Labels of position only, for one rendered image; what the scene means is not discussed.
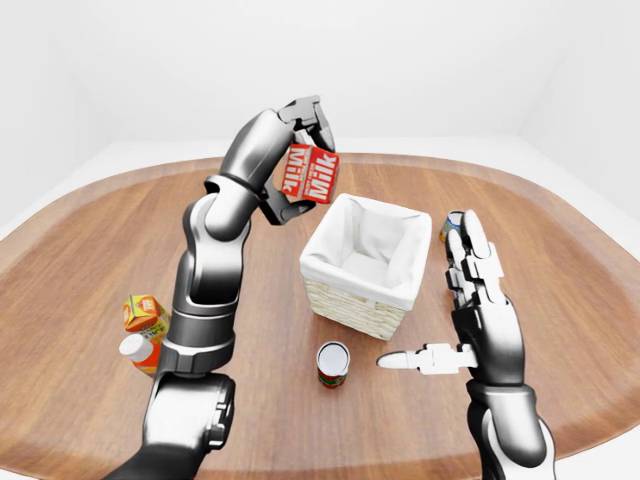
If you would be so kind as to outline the orange juice carton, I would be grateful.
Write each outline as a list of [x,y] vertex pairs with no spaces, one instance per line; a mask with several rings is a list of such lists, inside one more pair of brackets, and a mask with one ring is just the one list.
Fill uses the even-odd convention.
[[130,295],[122,308],[124,329],[160,344],[168,333],[170,315],[152,295]]

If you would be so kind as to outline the red milk carton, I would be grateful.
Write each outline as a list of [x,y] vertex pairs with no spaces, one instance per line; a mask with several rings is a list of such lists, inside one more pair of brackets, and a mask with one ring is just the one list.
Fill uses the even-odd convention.
[[292,144],[287,155],[281,192],[329,204],[338,179],[339,162],[337,153],[312,145]]

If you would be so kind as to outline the red tin can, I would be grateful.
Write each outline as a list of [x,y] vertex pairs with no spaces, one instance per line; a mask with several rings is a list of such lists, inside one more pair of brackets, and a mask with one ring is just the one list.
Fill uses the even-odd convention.
[[341,342],[326,342],[317,352],[316,363],[319,381],[327,388],[337,388],[348,374],[349,350]]

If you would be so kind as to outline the wicker basket with white liner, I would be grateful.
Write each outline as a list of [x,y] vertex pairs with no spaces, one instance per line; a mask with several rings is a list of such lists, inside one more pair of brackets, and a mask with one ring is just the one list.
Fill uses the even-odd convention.
[[424,212],[339,195],[299,258],[312,311],[390,340],[414,306],[431,232]]

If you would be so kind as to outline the yellow and blue tin can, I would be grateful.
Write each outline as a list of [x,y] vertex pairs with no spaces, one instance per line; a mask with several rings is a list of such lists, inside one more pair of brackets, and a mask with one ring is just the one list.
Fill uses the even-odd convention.
[[442,242],[446,241],[446,237],[449,231],[460,231],[463,215],[464,212],[460,210],[452,210],[447,214],[444,224],[439,233],[439,238]]

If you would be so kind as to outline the orange bottle with white cap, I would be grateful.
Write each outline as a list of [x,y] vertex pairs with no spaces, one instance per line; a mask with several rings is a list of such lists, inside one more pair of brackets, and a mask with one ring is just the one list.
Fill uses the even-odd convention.
[[119,352],[148,376],[156,374],[161,345],[152,343],[141,334],[131,334],[122,340]]

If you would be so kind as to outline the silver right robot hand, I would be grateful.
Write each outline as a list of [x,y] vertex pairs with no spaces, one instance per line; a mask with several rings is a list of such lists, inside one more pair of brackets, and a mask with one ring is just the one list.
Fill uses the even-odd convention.
[[472,377],[484,384],[522,384],[525,354],[519,321],[500,287],[504,273],[495,245],[487,240],[474,211],[463,213],[460,229],[447,233],[445,247],[458,346],[429,343],[415,351],[387,353],[376,365],[417,370],[424,375],[457,374],[468,368]]

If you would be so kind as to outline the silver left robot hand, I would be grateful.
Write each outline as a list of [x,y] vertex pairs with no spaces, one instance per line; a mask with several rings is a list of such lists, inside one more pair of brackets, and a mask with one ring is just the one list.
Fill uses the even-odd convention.
[[294,142],[296,133],[306,131],[315,144],[327,151],[336,150],[329,122],[317,95],[293,100],[282,109],[267,109],[250,120],[231,144],[220,168],[220,175],[240,187],[232,192],[222,186],[215,204],[227,203],[231,220],[243,228],[253,211],[260,208],[273,225],[312,210],[311,200],[289,202],[273,186],[271,175]]

